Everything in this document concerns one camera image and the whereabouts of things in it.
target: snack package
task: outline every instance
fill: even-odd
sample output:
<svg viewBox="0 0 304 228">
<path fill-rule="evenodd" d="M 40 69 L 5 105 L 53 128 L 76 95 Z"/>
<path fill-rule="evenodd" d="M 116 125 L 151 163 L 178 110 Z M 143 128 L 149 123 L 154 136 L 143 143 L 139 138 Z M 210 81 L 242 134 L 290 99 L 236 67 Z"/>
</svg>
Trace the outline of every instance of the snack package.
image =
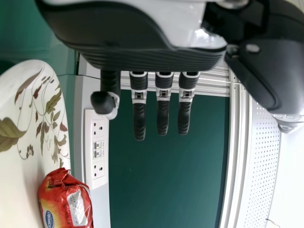
<svg viewBox="0 0 304 228">
<path fill-rule="evenodd" d="M 45 228 L 93 228 L 93 213 L 87 185 L 60 168 L 50 172 L 38 190 Z"/>
</svg>

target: perforated metal panel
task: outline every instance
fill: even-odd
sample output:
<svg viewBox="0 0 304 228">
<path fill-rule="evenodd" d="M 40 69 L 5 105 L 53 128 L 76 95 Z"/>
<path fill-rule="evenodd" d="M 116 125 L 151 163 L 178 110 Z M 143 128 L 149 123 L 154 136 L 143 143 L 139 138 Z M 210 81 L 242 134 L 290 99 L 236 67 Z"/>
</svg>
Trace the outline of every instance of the perforated metal panel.
<svg viewBox="0 0 304 228">
<path fill-rule="evenodd" d="M 264 228 L 276 181 L 281 134 L 275 119 L 252 101 L 251 150 L 237 228 Z"/>
</svg>

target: brand logo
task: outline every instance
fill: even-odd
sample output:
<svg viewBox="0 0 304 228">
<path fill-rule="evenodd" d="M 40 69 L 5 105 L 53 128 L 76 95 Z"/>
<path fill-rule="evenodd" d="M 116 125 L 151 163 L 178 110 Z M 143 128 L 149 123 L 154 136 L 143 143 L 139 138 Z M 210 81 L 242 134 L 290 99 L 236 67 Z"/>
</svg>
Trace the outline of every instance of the brand logo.
<svg viewBox="0 0 304 228">
<path fill-rule="evenodd" d="M 47 228 L 53 228 L 54 227 L 54 218 L 52 213 L 47 210 L 46 212 L 46 223 L 47 223 Z"/>
</svg>

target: power socket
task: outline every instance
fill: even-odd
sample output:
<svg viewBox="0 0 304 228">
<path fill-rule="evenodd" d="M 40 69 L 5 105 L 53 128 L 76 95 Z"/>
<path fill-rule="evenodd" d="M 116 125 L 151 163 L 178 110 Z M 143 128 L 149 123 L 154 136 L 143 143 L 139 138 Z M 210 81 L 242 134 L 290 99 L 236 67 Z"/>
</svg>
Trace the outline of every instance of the power socket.
<svg viewBox="0 0 304 228">
<path fill-rule="evenodd" d="M 103 177 L 105 174 L 104 160 L 102 159 L 102 161 L 93 163 L 92 169 L 93 180 Z"/>
<path fill-rule="evenodd" d="M 102 137 L 104 135 L 104 124 L 103 120 L 92 120 L 92 138 Z"/>
<path fill-rule="evenodd" d="M 109 182 L 109 120 L 85 109 L 85 183 L 90 189 Z"/>
</svg>

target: green wall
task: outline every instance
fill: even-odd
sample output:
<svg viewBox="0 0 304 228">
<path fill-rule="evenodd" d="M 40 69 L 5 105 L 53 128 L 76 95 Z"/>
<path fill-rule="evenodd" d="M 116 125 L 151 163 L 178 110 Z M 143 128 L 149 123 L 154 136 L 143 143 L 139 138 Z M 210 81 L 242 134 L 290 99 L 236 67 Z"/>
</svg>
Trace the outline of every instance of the green wall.
<svg viewBox="0 0 304 228">
<path fill-rule="evenodd" d="M 28 59 L 47 62 L 57 76 L 76 71 L 76 52 L 56 38 L 34 0 L 0 0 L 0 73 Z"/>
<path fill-rule="evenodd" d="M 226 178 L 229 98 L 197 95 L 186 136 L 177 131 L 173 94 L 167 136 L 157 135 L 148 92 L 146 138 L 133 136 L 131 91 L 110 121 L 111 228 L 218 228 Z"/>
</svg>

